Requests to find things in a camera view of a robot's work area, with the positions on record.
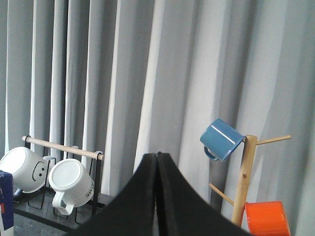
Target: mug rack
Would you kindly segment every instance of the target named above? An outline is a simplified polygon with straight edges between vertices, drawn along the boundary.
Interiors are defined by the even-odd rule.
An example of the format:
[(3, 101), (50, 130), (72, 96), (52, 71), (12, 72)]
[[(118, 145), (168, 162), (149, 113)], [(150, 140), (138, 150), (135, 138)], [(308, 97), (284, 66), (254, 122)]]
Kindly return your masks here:
[[(44, 141), (44, 140), (40, 140), (40, 139), (36, 139), (36, 138), (32, 138), (31, 136), (24, 136), (22, 138), (22, 140), (25, 142), (25, 147), (31, 149), (31, 143), (36, 144), (36, 145), (40, 145), (44, 147), (44, 152), (43, 152), (43, 156), (45, 156), (45, 149), (48, 149), (48, 154), (50, 154), (50, 149), (57, 149), (60, 151), (65, 151), (66, 152), (66, 158), (68, 158), (68, 154), (72, 153), (72, 154), (76, 154), (76, 155), (80, 155), (80, 156), (86, 156), (91, 158), (91, 164), (90, 164), (90, 169), (89, 169), (89, 174), (91, 175), (92, 173), (92, 169), (93, 169), (93, 163), (96, 163), (96, 167), (95, 167), (95, 174), (94, 174), (94, 178), (93, 176), (92, 179), (94, 179), (94, 195), (93, 195), (93, 199), (90, 200), (87, 204), (92, 206), (92, 210), (91, 210), (91, 216), (93, 216), (94, 214), (96, 214), (97, 210), (100, 208), (103, 208), (104, 206), (106, 206), (104, 203), (100, 203), (98, 201), (99, 199), (99, 185), (100, 185), (100, 173), (101, 173), (101, 163), (102, 160), (104, 158), (104, 155), (102, 154), (101, 151), (96, 151), (96, 152), (90, 152), (90, 151), (86, 151), (86, 150), (81, 150), (78, 148), (74, 148), (74, 147), (68, 147), (68, 146), (64, 146), (64, 145), (59, 145), (59, 144), (55, 144), (52, 142), (48, 142), (48, 141)], [(27, 217), (29, 219), (32, 220), (36, 220), (40, 223), (44, 223), (46, 225), (49, 225), (51, 227), (60, 229), (62, 231), (65, 232), (69, 232), (71, 230), (73, 230), (74, 228), (66, 226), (65, 224), (62, 223), (58, 223), (56, 220), (52, 219), (47, 219), (46, 217), (42, 217), (39, 216), (36, 213), (31, 213), (27, 210), (21, 209), (20, 207), (16, 207), (18, 206), (20, 203), (22, 203), (22, 200), (27, 200), (27, 205), (28, 207), (36, 210), (36, 211), (42, 211), (43, 210), (43, 206), (44, 206), (44, 201), (45, 201), (45, 196), (46, 193), (50, 194), (50, 195), (54, 195), (55, 191), (49, 186), (49, 183), (47, 182), (48, 179), (48, 172), (49, 172), (49, 166), (50, 164), (53, 162), (54, 164), (56, 164), (57, 160), (55, 157), (49, 156), (47, 159), (48, 161), (48, 168), (47, 168), (47, 175), (46, 175), (46, 180), (45, 180), (45, 184), (44, 186), (36, 191), (35, 193), (32, 194), (25, 194), (22, 192), (22, 190), (18, 189), (14, 195), (13, 195), (13, 201), (15, 203), (15, 207), (13, 209), (13, 212), (19, 215), (22, 215), (24, 217)], [(34, 206), (33, 204), (31, 204), (31, 200), (35, 197), (38, 196), (39, 194), (42, 194), (41, 200), (40, 200), (40, 206)], [(61, 220), (68, 220), (68, 216), (62, 216), (56, 213), (55, 208), (53, 207), (52, 209), (53, 211), (53, 215)], [(81, 225), (80, 222), (78, 222), (78, 207), (75, 208), (75, 216), (74, 216), (74, 223), (78, 226)]]
[(241, 168), (239, 172), (239, 180), (236, 189), (236, 196), (234, 201), (232, 201), (228, 196), (222, 193), (212, 183), (209, 184), (212, 190), (218, 193), (223, 199), (228, 201), (233, 206), (231, 222), (234, 223), (235, 225), (239, 227), (241, 227), (242, 225), (242, 219), (246, 204), (247, 193), (250, 185), (252, 165), (254, 161), (256, 146), (288, 139), (291, 139), (290, 135), (258, 141), (257, 136), (246, 135), (245, 139), (243, 140), (244, 149), (241, 161)]

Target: smiley face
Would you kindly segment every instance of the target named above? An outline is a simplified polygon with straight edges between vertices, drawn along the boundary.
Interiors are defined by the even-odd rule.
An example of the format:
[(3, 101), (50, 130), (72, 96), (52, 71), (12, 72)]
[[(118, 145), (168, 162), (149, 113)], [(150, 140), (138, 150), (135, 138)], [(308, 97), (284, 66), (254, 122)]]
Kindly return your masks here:
[(32, 173), (33, 181), (43, 181), (47, 175), (47, 164), (43, 161), (37, 162)]

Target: orange mug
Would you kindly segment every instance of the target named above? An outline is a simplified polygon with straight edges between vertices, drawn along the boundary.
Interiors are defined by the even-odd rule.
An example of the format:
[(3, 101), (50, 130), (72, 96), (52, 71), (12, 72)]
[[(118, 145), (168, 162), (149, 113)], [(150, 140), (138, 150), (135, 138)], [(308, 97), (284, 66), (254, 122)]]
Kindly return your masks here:
[(290, 236), (282, 202), (246, 203), (250, 233), (254, 236)]

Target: wooden dowel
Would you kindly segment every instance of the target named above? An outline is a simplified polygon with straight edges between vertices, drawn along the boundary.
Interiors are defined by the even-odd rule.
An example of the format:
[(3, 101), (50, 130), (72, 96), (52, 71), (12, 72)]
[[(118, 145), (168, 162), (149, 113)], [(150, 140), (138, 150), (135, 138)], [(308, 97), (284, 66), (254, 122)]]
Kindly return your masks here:
[(226, 196), (224, 193), (222, 193), (217, 187), (215, 187), (213, 184), (209, 184), (209, 186), (217, 193), (219, 194), (223, 199), (227, 200), (232, 206), (234, 205), (234, 202)]
[(256, 143), (256, 145), (268, 144), (268, 143), (273, 143), (273, 142), (278, 142), (278, 141), (288, 140), (288, 139), (291, 139), (291, 136), (285, 135), (285, 136), (281, 136), (281, 137), (277, 137), (277, 138), (265, 139), (265, 140), (258, 141)]
[(246, 197), (248, 193), (248, 187), (250, 184), (250, 178), (252, 173), (252, 163), (254, 160), (256, 150), (257, 137), (253, 135), (247, 135), (243, 150), (243, 158), (241, 164), (241, 170), (239, 174), (239, 182), (236, 190), (236, 197), (234, 201), (232, 223), (237, 226), (242, 225), (244, 207), (246, 203)]
[(66, 151), (66, 152), (70, 152), (73, 154), (77, 154), (80, 156), (86, 156), (86, 157), (90, 157), (90, 158), (94, 158), (94, 159), (102, 160), (104, 157), (104, 155), (102, 155), (102, 154), (98, 155), (95, 152), (76, 149), (73, 147), (67, 147), (64, 145), (55, 144), (55, 143), (44, 141), (41, 139), (35, 139), (35, 138), (30, 137), (30, 136), (23, 136), (22, 140), (27, 142), (27, 143), (33, 143), (33, 144), (41, 145), (41, 146), (48, 147), (48, 148), (54, 148), (57, 150)]

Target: white mug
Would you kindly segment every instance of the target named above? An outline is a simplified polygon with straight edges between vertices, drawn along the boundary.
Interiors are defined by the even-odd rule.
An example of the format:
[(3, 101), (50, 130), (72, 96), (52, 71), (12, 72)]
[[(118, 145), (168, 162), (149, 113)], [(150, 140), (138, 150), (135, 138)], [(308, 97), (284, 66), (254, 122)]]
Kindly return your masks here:
[(0, 160), (0, 170), (11, 173), (24, 193), (40, 189), (46, 180), (48, 162), (26, 147), (16, 147)]
[(87, 203), (94, 193), (94, 181), (82, 163), (76, 159), (58, 162), (51, 169), (48, 179), (56, 192), (53, 207), (63, 215), (70, 215), (74, 207)]

